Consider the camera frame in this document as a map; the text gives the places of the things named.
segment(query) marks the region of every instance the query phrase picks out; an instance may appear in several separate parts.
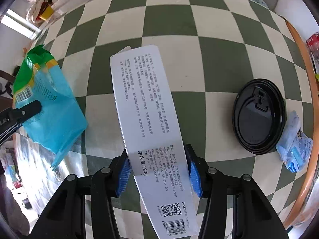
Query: orange table edge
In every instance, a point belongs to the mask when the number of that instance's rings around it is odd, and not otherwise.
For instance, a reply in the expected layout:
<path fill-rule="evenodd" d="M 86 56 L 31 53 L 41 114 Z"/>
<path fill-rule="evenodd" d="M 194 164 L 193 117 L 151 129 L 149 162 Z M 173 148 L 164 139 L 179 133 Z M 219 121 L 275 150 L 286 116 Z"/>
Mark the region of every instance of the orange table edge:
<path fill-rule="evenodd" d="M 296 29 L 291 25 L 291 23 L 289 23 L 286 19 L 285 21 L 292 37 L 294 38 L 297 46 L 299 47 L 302 58 L 306 65 L 306 71 L 307 71 L 311 97 L 312 97 L 312 105 L 314 109 L 314 134 L 313 134 L 314 144 L 313 144 L 310 159 L 309 159 L 305 181 L 300 189 L 299 195 L 290 213 L 288 214 L 286 220 L 283 222 L 284 227 L 287 229 L 301 211 L 302 204 L 310 189 L 310 186 L 315 174 L 315 169 L 317 167 L 318 152 L 319 152 L 319 97 L 318 97 L 317 84 L 315 80 L 315 72 L 313 69 L 312 61 L 310 59 L 310 55 L 308 53 L 306 44 L 302 41 L 300 35 L 296 31 Z"/>

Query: black lid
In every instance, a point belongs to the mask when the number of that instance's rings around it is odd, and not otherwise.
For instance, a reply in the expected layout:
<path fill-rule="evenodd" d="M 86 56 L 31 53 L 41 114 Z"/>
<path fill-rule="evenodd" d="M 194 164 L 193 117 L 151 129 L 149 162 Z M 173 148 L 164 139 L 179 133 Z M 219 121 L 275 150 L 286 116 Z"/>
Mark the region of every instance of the black lid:
<path fill-rule="evenodd" d="M 273 82 L 255 79 L 238 93 L 232 125 L 246 150 L 256 155 L 269 152 L 278 143 L 285 121 L 284 100 Z"/>

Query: blue gripper pad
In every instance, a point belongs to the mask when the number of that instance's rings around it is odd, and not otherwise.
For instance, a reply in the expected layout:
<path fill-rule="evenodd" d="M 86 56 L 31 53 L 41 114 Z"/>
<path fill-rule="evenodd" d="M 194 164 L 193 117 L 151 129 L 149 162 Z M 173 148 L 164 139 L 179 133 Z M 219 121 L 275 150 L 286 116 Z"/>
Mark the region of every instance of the blue gripper pad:
<path fill-rule="evenodd" d="M 116 195 L 119 197 L 123 191 L 125 191 L 127 182 L 129 180 L 129 176 L 131 173 L 131 165 L 129 159 L 126 158 L 124 161 L 124 165 L 119 175 L 119 184 L 116 190 Z"/>
<path fill-rule="evenodd" d="M 190 164 L 190 182 L 193 185 L 194 192 L 197 194 L 197 196 L 201 197 L 203 191 L 200 185 L 200 176 L 194 162 Z"/>

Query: metal screw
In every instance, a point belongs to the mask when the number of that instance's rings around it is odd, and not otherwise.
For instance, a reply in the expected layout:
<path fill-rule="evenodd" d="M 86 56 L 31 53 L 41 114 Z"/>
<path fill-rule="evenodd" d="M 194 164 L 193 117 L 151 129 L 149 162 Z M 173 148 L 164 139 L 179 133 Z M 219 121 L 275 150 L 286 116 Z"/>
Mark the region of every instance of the metal screw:
<path fill-rule="evenodd" d="M 245 181 L 250 181 L 251 180 L 251 176 L 249 174 L 244 174 L 242 176 L 242 178 L 245 180 Z"/>
<path fill-rule="evenodd" d="M 67 178 L 66 178 L 69 182 L 73 181 L 75 179 L 75 175 L 74 174 L 70 174 Z"/>
<path fill-rule="evenodd" d="M 208 173 L 211 173 L 211 174 L 215 174 L 217 172 L 217 170 L 213 167 L 208 168 L 207 171 L 208 171 Z"/>
<path fill-rule="evenodd" d="M 110 171 L 111 171 L 111 169 L 109 167 L 104 167 L 101 170 L 102 173 L 109 173 Z"/>

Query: green plastic bag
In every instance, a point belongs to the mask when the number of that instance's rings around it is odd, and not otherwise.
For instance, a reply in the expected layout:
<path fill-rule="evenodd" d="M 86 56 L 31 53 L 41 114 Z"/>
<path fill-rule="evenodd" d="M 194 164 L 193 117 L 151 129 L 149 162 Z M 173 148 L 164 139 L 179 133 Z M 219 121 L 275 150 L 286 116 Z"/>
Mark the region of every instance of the green plastic bag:
<path fill-rule="evenodd" d="M 34 142 L 56 154 L 51 165 L 55 169 L 87 121 L 58 63 L 43 45 L 27 53 L 13 84 L 13 99 L 16 108 L 34 100 L 41 102 L 41 112 L 23 127 Z"/>

